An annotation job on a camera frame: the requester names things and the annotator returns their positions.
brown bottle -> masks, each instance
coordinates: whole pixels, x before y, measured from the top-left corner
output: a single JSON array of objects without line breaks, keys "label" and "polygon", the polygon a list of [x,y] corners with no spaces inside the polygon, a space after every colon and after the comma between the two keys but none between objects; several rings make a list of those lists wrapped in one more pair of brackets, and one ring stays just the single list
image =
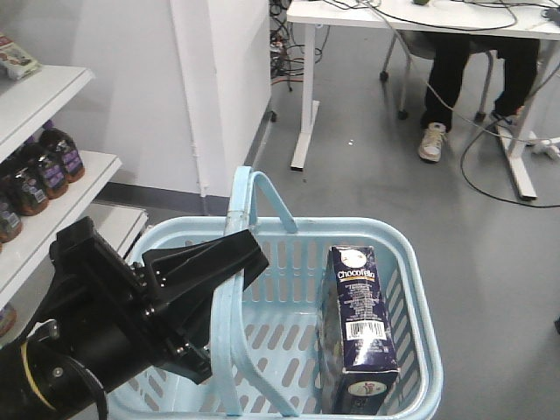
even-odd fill
[{"label": "brown bottle", "polygon": [[68,181],[62,163],[56,155],[35,143],[33,137],[30,137],[18,150],[17,157],[39,175],[49,199],[57,199],[68,190]]},{"label": "brown bottle", "polygon": [[74,140],[64,131],[55,129],[51,120],[43,124],[45,129],[38,139],[40,145],[54,153],[62,161],[68,182],[75,182],[83,177],[86,168]]},{"label": "brown bottle", "polygon": [[19,235],[23,223],[8,198],[0,192],[0,242],[9,242]]},{"label": "brown bottle", "polygon": [[39,176],[14,156],[0,164],[0,191],[25,216],[39,214],[49,204]]}]

light blue basket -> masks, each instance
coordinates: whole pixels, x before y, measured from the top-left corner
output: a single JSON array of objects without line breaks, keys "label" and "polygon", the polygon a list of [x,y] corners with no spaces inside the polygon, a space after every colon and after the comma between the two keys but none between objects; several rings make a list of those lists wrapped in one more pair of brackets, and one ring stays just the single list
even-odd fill
[{"label": "light blue basket", "polygon": [[[279,217],[256,217],[256,189]],[[269,179],[251,168],[235,174],[225,217],[180,217],[160,223],[136,244],[182,247],[249,227],[270,266],[244,292],[242,275],[216,289],[210,348],[213,377],[197,386],[151,367],[109,396],[115,420],[300,416],[340,420],[364,416],[321,414],[316,322],[317,289],[332,245],[375,248],[381,287],[401,372],[376,420],[431,418],[443,371],[417,260],[391,226],[363,218],[293,218]]]}]

black pants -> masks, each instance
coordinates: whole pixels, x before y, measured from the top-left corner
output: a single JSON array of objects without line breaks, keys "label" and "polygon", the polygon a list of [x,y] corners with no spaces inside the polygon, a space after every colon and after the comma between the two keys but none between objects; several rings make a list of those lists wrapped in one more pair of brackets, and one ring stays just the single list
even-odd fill
[{"label": "black pants", "polygon": [[[504,88],[494,102],[494,110],[500,115],[511,116],[525,102],[536,77],[538,39],[443,32],[424,34],[436,47],[430,84],[447,105],[454,107],[459,98],[471,40],[497,50],[498,57],[504,59]],[[424,104],[423,128],[429,123],[442,123],[448,131],[452,128],[452,112],[429,89],[426,90]]]}]

white desk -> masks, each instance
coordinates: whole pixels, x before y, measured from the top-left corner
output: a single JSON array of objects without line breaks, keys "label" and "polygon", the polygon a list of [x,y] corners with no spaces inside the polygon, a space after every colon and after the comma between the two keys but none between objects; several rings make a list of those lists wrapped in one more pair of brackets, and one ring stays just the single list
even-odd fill
[{"label": "white desk", "polygon": [[[552,5],[547,0],[543,4]],[[541,16],[542,8],[533,6],[515,7],[513,11],[518,18],[518,23],[512,27],[480,31],[481,28],[490,28],[507,25],[513,21],[511,15],[503,9],[489,9],[474,4],[452,2],[450,0],[431,0],[425,6],[412,3],[412,0],[384,0],[381,11],[390,15],[426,23],[427,25],[442,25],[468,30],[475,30],[480,35],[500,35],[517,38],[536,38],[560,40],[560,27],[545,20]],[[305,157],[312,139],[313,125],[319,109],[319,102],[313,100],[313,67],[315,48],[316,25],[356,26],[367,28],[387,29],[387,24],[370,9],[341,10],[322,1],[294,0],[287,12],[288,20],[295,24],[304,25],[304,83],[302,94],[302,119],[301,132],[297,140],[296,150],[291,162],[291,169],[302,171]],[[458,32],[452,29],[433,28],[421,24],[411,24],[397,19],[388,18],[388,21],[399,30],[432,31],[432,32]],[[538,86],[543,75],[549,74],[556,66],[559,43],[549,43],[549,47],[542,56],[542,67],[535,86]],[[537,114],[539,95],[528,101],[519,121],[519,131],[514,136],[531,138],[531,128]],[[501,138],[507,161],[514,174],[518,193],[523,200],[536,198],[522,153],[526,144],[524,142],[511,142],[505,136]]]}]

white shelf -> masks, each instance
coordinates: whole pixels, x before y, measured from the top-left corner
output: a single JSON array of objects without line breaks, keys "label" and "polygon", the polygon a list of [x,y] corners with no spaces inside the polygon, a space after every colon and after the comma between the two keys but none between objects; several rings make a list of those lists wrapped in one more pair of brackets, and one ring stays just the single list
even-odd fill
[{"label": "white shelf", "polygon": [[97,193],[121,166],[115,155],[81,151],[85,175],[70,184],[68,191],[54,199],[40,214],[23,217],[24,228],[0,253],[0,307],[10,301],[27,277],[48,255],[56,233],[76,221]]},{"label": "white shelf", "polygon": [[83,215],[94,221],[97,232],[119,256],[125,256],[148,221],[145,210],[114,204],[92,203]]},{"label": "white shelf", "polygon": [[[89,205],[81,216],[91,217],[97,232],[122,257],[125,257],[130,245],[144,231],[148,221],[148,215],[143,209],[98,203]],[[0,347],[14,340],[27,325],[45,296],[53,276],[54,267],[45,257],[31,276],[25,279],[25,283],[10,301],[17,309],[16,324],[0,339]]]},{"label": "white shelf", "polygon": [[83,67],[43,66],[22,80],[0,78],[0,161],[92,79]]}]

